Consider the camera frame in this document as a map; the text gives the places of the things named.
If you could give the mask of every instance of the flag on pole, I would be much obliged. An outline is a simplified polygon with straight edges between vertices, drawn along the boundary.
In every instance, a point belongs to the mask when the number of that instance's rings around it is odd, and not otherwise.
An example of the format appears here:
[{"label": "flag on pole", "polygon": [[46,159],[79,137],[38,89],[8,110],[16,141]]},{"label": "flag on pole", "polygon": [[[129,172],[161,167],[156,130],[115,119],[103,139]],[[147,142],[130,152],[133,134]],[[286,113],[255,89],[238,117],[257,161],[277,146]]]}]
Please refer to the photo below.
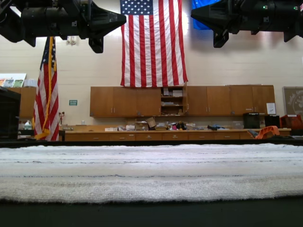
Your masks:
[{"label": "flag on pole", "polygon": [[47,141],[58,140],[59,118],[55,37],[48,37],[40,65],[34,104],[35,138]]},{"label": "flag on pole", "polygon": [[[192,0],[192,9],[200,8],[203,6],[211,5],[220,0]],[[204,24],[200,23],[199,21],[194,19],[194,29],[197,30],[210,30],[209,27],[205,26]]]},{"label": "flag on pole", "polygon": [[122,81],[125,87],[167,87],[187,82],[182,0],[120,0]]}]

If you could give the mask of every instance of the orange object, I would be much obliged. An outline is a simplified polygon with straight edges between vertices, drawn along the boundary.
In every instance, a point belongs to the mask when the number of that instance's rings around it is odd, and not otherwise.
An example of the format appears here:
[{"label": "orange object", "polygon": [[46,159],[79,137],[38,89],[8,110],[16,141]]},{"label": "orange object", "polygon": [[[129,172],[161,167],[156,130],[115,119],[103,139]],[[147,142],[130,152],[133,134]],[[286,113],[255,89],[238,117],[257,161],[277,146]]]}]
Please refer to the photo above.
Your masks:
[{"label": "orange object", "polygon": [[257,139],[257,140],[266,139],[267,138],[266,134],[270,133],[270,132],[273,133],[274,136],[280,135],[278,127],[268,126],[268,127],[261,129],[259,134],[255,137],[255,139]]}]

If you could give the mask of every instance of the white stripe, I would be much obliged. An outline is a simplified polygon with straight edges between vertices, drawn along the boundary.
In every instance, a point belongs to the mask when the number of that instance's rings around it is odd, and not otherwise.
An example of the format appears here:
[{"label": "white stripe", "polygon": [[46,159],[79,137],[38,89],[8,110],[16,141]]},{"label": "white stripe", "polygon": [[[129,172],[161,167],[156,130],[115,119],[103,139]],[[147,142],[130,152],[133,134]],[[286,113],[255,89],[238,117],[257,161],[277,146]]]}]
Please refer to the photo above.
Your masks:
[{"label": "white stripe", "polygon": [[164,2],[164,28],[165,28],[165,46],[166,46],[166,65],[167,65],[167,82],[168,86],[174,86],[174,78],[172,75],[172,49],[170,36],[170,21],[169,21],[169,1]]},{"label": "white stripe", "polygon": [[47,141],[50,141],[52,139],[52,136],[53,136],[53,134],[55,132],[55,129],[56,129],[58,123],[59,123],[59,119],[60,119],[60,117],[59,117],[59,110],[57,110],[55,118],[53,119],[53,123],[50,125],[50,129],[49,129],[50,130],[50,134],[45,138]]},{"label": "white stripe", "polygon": [[174,17],[175,17],[175,31],[176,31],[176,60],[178,68],[178,78],[179,84],[184,84],[183,80],[183,66],[181,58],[181,49],[180,49],[180,39],[179,39],[179,5],[178,0],[173,0],[174,4]]},{"label": "white stripe", "polygon": [[134,77],[135,86],[141,87],[140,26],[139,16],[134,18]]},{"label": "white stripe", "polygon": [[161,60],[161,38],[159,22],[159,1],[153,1],[153,23],[155,30],[155,50],[156,50],[156,78],[157,87],[162,87],[162,60]]},{"label": "white stripe", "polygon": [[53,105],[54,105],[54,103],[56,101],[57,96],[58,96],[58,83],[56,83],[56,85],[53,88],[52,97],[51,97],[51,103],[50,103],[50,112],[53,109]]},{"label": "white stripe", "polygon": [[34,110],[35,110],[35,116],[36,116],[35,129],[36,129],[37,134],[41,134],[42,129],[41,129],[41,123],[40,123],[40,118],[39,118],[38,105],[37,105],[36,101],[34,103]]},{"label": "white stripe", "polygon": [[130,86],[131,78],[131,65],[129,60],[129,25],[128,25],[128,15],[126,16],[126,23],[124,24],[124,44],[125,44],[125,86]]},{"label": "white stripe", "polygon": [[40,92],[40,97],[41,97],[43,114],[45,116],[45,112],[46,112],[46,91],[45,91],[45,86],[44,86],[44,68],[43,68],[43,66],[42,66],[42,70],[40,71],[39,78],[40,78],[39,92]]},{"label": "white stripe", "polygon": [[144,17],[144,37],[145,37],[145,62],[146,62],[146,86],[152,86],[152,54],[151,54],[151,33],[150,17]]}]

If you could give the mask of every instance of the blue flag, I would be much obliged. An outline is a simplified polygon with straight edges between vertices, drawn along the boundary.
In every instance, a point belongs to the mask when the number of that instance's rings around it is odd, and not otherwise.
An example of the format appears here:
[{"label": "blue flag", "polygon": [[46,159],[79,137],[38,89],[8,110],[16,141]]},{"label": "blue flag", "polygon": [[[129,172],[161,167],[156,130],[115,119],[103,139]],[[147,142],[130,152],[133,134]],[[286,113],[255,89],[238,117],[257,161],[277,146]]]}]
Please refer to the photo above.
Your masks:
[{"label": "blue flag", "polygon": [[[213,3],[219,2],[219,0],[192,0],[192,8],[196,9],[199,7],[207,6]],[[199,21],[194,19],[194,29],[198,30],[210,30],[209,27],[200,23]]]}]

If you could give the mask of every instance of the green exit sign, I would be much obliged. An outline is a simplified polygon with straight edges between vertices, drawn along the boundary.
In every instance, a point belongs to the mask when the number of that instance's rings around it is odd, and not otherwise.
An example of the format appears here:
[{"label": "green exit sign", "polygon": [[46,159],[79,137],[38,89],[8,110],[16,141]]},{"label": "green exit sign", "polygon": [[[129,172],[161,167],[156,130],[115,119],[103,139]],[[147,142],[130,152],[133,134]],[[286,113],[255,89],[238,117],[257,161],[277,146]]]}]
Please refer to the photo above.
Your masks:
[{"label": "green exit sign", "polygon": [[78,105],[78,101],[77,100],[70,100],[70,105]]}]

